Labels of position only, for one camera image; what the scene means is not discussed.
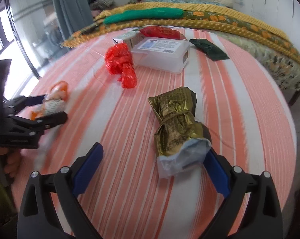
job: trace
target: pile of clothes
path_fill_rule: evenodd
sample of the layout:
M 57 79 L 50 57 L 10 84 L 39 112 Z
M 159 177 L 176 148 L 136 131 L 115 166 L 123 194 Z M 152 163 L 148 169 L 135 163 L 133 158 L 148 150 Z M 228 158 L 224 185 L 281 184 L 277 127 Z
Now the pile of clothes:
M 88 0 L 90 10 L 110 10 L 115 7 L 115 0 Z

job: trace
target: bed leg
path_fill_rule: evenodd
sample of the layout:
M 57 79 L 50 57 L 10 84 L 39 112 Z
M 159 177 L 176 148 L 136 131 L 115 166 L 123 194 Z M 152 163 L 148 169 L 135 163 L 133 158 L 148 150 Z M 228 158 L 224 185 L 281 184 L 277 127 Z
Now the bed leg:
M 288 102 L 288 106 L 291 107 L 297 101 L 300 96 L 300 91 L 295 91 L 293 97 L 291 97 L 290 101 Z

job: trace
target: bed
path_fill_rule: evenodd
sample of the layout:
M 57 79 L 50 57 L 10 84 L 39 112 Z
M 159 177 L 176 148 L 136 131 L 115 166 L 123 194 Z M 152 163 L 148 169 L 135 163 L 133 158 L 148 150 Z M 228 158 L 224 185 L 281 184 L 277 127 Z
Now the bed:
M 103 24 L 104 18 L 110 15 L 157 7 L 181 8 L 186 14 L 180 20 L 143 19 Z M 103 11 L 92 25 L 74 33 L 64 45 L 76 47 L 108 32 L 144 25 L 207 29 L 249 52 L 267 69 L 281 89 L 293 90 L 295 94 L 289 102 L 291 106 L 300 95 L 300 53 L 283 31 L 232 7 L 233 0 L 138 0 L 136 4 Z

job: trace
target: pink and white striped sheet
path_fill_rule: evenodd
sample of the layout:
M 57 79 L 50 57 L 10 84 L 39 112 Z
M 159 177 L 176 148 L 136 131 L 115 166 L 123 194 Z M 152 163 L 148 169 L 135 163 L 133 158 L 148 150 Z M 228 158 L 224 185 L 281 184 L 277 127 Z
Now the pink and white striped sheet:
M 159 123 L 147 102 L 150 96 L 180 86 L 197 94 L 196 120 L 210 129 L 215 151 L 246 172 L 271 172 L 284 206 L 294 174 L 296 134 L 279 88 L 261 64 L 236 45 L 213 33 L 176 29 L 187 39 L 208 39 L 230 60 L 213 62 L 191 47 L 181 74 L 137 66 L 136 88 L 123 89 L 103 60 L 113 45 L 111 38 L 124 32 L 120 31 L 90 40 L 55 63 L 32 95 L 45 93 L 59 80 L 68 82 L 69 120 L 42 137 L 45 152 L 23 151 L 21 171 L 13 184 L 17 206 L 35 167 L 41 174 L 56 172 L 100 142 L 104 159 L 78 200 L 104 239 L 198 238 L 223 198 L 203 167 L 159 179 L 153 140 Z M 28 116 L 29 110 L 22 115 Z M 53 200 L 70 233 L 57 198 Z M 231 233 L 239 226 L 247 200 Z

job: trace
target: gold wrapped bundle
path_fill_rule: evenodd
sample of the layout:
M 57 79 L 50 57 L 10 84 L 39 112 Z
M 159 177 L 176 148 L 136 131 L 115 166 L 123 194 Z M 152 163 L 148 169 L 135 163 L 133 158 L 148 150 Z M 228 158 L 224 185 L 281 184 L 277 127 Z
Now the gold wrapped bundle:
M 160 178 L 202 163 L 211 148 L 208 128 L 194 120 L 196 94 L 180 87 L 148 99 L 160 127 L 154 134 Z

